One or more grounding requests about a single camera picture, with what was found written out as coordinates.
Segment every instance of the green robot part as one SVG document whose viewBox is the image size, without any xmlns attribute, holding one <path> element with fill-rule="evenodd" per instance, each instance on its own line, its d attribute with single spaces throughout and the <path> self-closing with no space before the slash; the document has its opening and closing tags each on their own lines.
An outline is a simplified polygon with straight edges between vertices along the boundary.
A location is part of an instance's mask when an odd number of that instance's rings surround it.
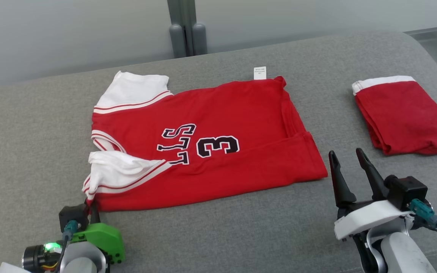
<svg viewBox="0 0 437 273">
<path fill-rule="evenodd" d="M 92 223 L 84 231 L 74 233 L 72 242 L 88 241 L 107 253 L 111 264 L 126 259 L 123 237 L 117 228 L 104 223 Z"/>
</svg>

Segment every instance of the basketball jersey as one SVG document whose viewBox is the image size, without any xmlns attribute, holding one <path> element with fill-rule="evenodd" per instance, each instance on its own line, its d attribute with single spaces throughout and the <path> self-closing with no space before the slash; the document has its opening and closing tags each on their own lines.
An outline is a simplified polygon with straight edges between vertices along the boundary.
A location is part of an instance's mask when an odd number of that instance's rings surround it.
<svg viewBox="0 0 437 273">
<path fill-rule="evenodd" d="M 116 74 L 94 107 L 83 192 L 104 211 L 156 209 L 327 176 L 282 77 L 173 95 L 168 77 Z"/>
</svg>

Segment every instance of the folded red cloth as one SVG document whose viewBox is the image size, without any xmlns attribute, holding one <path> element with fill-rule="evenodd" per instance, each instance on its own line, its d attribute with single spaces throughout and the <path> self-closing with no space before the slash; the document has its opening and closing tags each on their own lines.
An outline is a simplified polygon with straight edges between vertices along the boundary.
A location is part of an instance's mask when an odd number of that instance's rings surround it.
<svg viewBox="0 0 437 273">
<path fill-rule="evenodd" d="M 437 154 L 437 104 L 410 76 L 352 84 L 372 143 L 384 154 Z"/>
</svg>

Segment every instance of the gray table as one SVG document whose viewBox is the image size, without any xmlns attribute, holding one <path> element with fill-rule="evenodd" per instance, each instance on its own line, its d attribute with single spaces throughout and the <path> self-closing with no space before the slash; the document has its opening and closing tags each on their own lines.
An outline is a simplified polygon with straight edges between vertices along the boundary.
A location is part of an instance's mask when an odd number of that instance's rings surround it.
<svg viewBox="0 0 437 273">
<path fill-rule="evenodd" d="M 335 150 L 359 200 L 371 196 L 354 149 L 383 176 L 414 175 L 437 212 L 437 156 L 385 157 L 373 149 L 351 84 L 413 76 L 437 102 L 437 65 L 414 39 L 377 31 L 50 77 L 0 88 L 0 263 L 60 237 L 58 211 L 84 200 L 92 107 L 120 69 L 170 77 L 174 93 L 250 80 L 253 67 L 284 76 L 328 164 Z M 354 243 L 338 242 L 330 178 L 150 211 L 105 213 L 123 233 L 127 261 L 114 272 L 361 272 Z M 412 236 L 437 269 L 437 234 Z"/>
</svg>

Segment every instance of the white sticker label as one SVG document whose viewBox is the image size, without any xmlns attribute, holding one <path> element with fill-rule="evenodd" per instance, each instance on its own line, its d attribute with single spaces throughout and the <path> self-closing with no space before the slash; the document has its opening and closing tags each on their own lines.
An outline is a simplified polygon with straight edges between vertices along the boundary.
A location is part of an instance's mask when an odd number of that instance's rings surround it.
<svg viewBox="0 0 437 273">
<path fill-rule="evenodd" d="M 266 79 L 266 67 L 254 67 L 254 79 L 265 80 Z"/>
</svg>

